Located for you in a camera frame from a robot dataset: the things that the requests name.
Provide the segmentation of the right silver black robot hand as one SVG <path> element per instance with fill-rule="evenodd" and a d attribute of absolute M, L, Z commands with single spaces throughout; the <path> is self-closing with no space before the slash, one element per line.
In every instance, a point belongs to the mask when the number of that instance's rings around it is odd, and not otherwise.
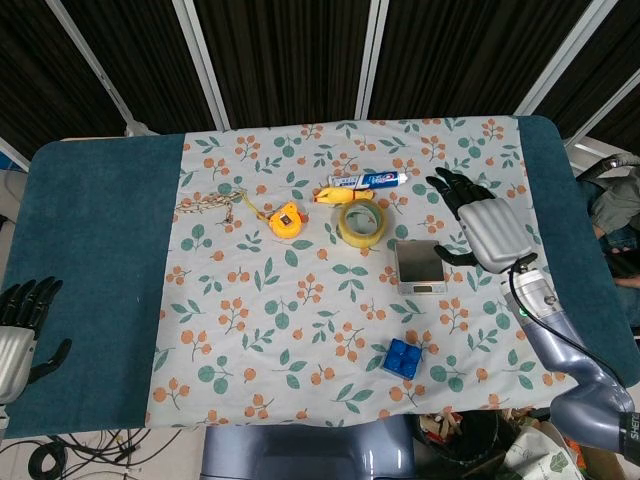
<path fill-rule="evenodd" d="M 462 174 L 438 167 L 426 182 L 441 195 L 458 221 L 470 251 L 454 254 L 441 245 L 434 252 L 453 266 L 480 266 L 492 274 L 537 259 L 526 231 L 507 202 Z"/>

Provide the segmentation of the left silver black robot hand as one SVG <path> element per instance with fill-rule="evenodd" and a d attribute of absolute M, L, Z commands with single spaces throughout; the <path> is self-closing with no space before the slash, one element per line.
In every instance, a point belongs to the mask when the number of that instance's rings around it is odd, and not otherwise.
<path fill-rule="evenodd" d="M 70 338 L 61 341 L 49 360 L 33 365 L 51 303 L 63 284 L 50 276 L 14 284 L 0 293 L 0 407 L 16 401 L 28 385 L 53 373 L 66 360 Z"/>

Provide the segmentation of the blue building block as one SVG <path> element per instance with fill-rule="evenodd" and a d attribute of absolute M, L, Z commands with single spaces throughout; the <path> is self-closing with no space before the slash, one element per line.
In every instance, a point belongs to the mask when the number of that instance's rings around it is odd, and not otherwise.
<path fill-rule="evenodd" d="M 386 352 L 382 368 L 403 380 L 415 378 L 420 361 L 421 349 L 402 340 L 393 339 Z"/>

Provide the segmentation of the small silver digital scale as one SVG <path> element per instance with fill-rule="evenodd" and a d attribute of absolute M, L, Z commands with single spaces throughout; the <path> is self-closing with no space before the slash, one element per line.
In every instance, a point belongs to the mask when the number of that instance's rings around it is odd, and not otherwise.
<path fill-rule="evenodd" d="M 398 292 L 401 295 L 444 294 L 447 285 L 442 259 L 433 240 L 407 240 L 395 244 Z"/>

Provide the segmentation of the seated person in grey clothes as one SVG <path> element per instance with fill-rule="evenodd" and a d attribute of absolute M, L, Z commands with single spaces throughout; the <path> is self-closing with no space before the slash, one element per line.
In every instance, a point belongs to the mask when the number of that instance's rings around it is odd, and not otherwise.
<path fill-rule="evenodd" d="M 629 166 L 630 170 L 611 177 L 594 177 L 585 171 L 577 179 L 578 186 L 601 249 L 609 260 L 623 257 L 619 265 L 626 272 L 615 273 L 614 282 L 619 287 L 640 289 L 640 157 L 620 153 L 600 163 L 611 168 Z"/>

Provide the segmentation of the white blue toothpaste tube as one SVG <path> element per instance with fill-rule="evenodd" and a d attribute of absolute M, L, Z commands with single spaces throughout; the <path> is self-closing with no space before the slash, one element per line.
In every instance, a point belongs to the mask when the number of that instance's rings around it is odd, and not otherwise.
<path fill-rule="evenodd" d="M 328 178 L 331 187 L 351 190 L 392 188 L 406 183 L 407 180 L 408 176 L 398 171 L 374 172 L 347 177 L 330 176 Z"/>

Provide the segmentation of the teal table cover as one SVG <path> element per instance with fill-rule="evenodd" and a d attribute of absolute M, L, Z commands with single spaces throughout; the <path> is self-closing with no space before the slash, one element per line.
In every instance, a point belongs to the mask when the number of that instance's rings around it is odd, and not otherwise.
<path fill-rule="evenodd" d="M 545 246 L 538 267 L 582 337 L 625 380 L 640 352 L 593 237 L 555 126 L 515 118 Z M 64 284 L 37 347 L 72 348 L 8 407 L 11 438 L 147 426 L 166 259 L 186 135 L 52 142 L 33 159 L 7 284 Z"/>

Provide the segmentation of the clear yellowish tape roll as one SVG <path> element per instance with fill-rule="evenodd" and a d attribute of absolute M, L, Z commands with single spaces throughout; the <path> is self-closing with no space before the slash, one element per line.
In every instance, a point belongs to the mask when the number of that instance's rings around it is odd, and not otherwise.
<path fill-rule="evenodd" d="M 338 229 L 342 239 L 354 248 L 374 246 L 385 235 L 386 228 L 385 213 L 372 200 L 353 200 L 340 210 Z"/>

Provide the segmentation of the yellow rubber chicken toy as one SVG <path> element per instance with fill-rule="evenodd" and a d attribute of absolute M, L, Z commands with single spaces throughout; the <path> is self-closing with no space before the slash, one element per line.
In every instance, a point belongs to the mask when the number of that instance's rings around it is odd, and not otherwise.
<path fill-rule="evenodd" d="M 355 200 L 372 200 L 372 190 L 353 190 L 346 187 L 326 187 L 314 195 L 314 202 L 328 205 L 341 205 Z"/>

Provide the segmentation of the orange tape measure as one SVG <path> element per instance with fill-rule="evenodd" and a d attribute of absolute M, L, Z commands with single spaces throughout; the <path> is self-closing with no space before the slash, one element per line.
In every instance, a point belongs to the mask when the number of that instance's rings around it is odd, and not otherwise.
<path fill-rule="evenodd" d="M 297 237 L 303 227 L 303 214 L 294 202 L 287 202 L 279 209 L 273 210 L 269 216 L 262 213 L 249 200 L 246 193 L 241 194 L 244 204 L 254 214 L 255 218 L 265 223 L 271 232 L 279 239 L 292 239 Z"/>

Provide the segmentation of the floral printed tablecloth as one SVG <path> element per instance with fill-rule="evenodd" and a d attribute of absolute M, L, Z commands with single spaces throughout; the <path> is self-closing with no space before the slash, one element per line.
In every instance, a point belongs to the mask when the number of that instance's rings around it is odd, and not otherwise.
<path fill-rule="evenodd" d="M 538 255 L 517 119 L 342 121 L 185 137 L 145 422 L 150 427 L 301 422 L 348 426 L 394 414 L 545 406 L 573 380 L 547 371 L 480 267 L 446 267 L 447 291 L 398 292 L 398 241 L 468 243 L 425 178 L 461 173 L 504 199 Z M 372 190 L 387 228 L 369 248 L 338 229 L 344 204 L 314 202 L 330 176 L 398 171 Z M 279 239 L 287 202 L 301 233 Z M 393 339 L 421 349 L 415 378 L 382 364 Z"/>

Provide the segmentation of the black waste bin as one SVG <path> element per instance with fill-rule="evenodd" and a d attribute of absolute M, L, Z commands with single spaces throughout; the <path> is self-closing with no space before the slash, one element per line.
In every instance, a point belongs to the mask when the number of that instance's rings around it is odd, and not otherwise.
<path fill-rule="evenodd" d="M 425 480 L 486 476 L 504 458 L 515 433 L 497 410 L 409 417 L 419 443 L 416 469 Z"/>

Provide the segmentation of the leaf print paper bag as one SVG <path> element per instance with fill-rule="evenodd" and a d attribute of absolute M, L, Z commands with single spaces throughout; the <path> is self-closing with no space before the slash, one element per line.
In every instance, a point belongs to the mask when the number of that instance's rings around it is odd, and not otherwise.
<path fill-rule="evenodd" d="M 585 480 L 567 450 L 533 427 L 521 430 L 495 480 Z"/>

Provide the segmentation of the black folding screen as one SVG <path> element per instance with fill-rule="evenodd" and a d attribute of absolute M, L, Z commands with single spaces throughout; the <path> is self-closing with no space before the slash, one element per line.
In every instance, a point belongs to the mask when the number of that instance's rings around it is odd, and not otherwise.
<path fill-rule="evenodd" d="M 0 144 L 531 112 L 640 154 L 640 0 L 0 0 Z"/>

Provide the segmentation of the grey-blue robot torso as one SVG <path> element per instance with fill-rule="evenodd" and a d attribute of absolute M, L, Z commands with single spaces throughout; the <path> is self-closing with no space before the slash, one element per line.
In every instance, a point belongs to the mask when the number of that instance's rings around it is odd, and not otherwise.
<path fill-rule="evenodd" d="M 206 429 L 199 480 L 409 480 L 416 473 L 404 416 L 349 427 Z"/>

